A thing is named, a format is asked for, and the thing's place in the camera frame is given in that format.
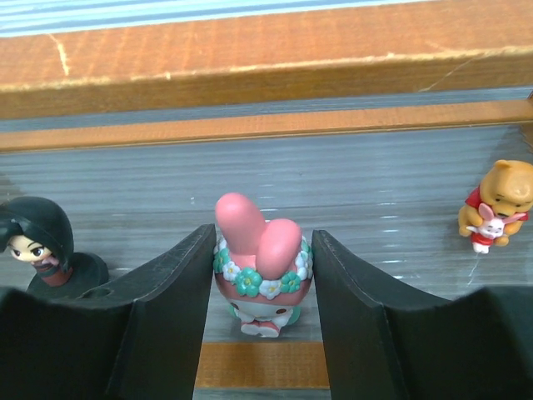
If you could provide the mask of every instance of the my melody figurine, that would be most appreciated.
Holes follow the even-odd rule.
[[[289,219],[265,221],[239,193],[222,196],[215,214],[222,231],[215,247],[215,279],[248,335],[277,338],[300,316],[312,280],[312,253]]]
[[[109,278],[99,256],[74,252],[67,214],[43,197],[17,197],[0,204],[0,253],[6,248],[35,268],[37,275],[27,291],[40,297],[75,298]]]
[[[498,160],[459,211],[459,234],[471,236],[474,251],[506,246],[529,219],[533,206],[533,165]]]

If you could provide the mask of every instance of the hole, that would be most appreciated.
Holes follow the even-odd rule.
[[[113,293],[113,290],[107,287],[95,287],[94,289],[87,290],[80,298],[104,298]]]

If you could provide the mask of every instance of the flower crown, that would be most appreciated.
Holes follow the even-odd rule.
[[[230,258],[226,239],[220,236],[214,250],[215,261],[213,269],[215,274],[221,273],[224,279],[236,285],[237,293],[241,296],[256,297],[262,294],[272,300],[280,293],[294,293],[300,289],[301,281],[311,279],[313,276],[312,251],[305,237],[301,237],[301,251],[296,256],[296,272],[289,271],[276,281],[263,279],[261,274],[253,267],[240,269]]]

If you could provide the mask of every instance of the black-haired doll figurine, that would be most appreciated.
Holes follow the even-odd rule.
[[[39,297],[77,298],[109,279],[99,256],[74,252],[67,214],[47,198],[17,197],[0,204],[0,253],[6,248],[33,265],[37,275],[27,291]]]

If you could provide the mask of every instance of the piglet figurine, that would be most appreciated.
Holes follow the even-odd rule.
[[[215,247],[215,279],[248,335],[277,338],[300,316],[312,280],[312,254],[289,219],[266,222],[239,193],[222,196],[215,214],[222,231]]]
[[[471,241],[474,251],[482,254],[487,254],[494,240],[503,236],[507,223],[513,223],[525,216],[523,212],[516,212],[508,218],[500,219],[494,215],[492,208],[484,203],[480,204],[478,213],[484,219],[483,223],[479,227],[469,226],[466,229],[473,232]]]

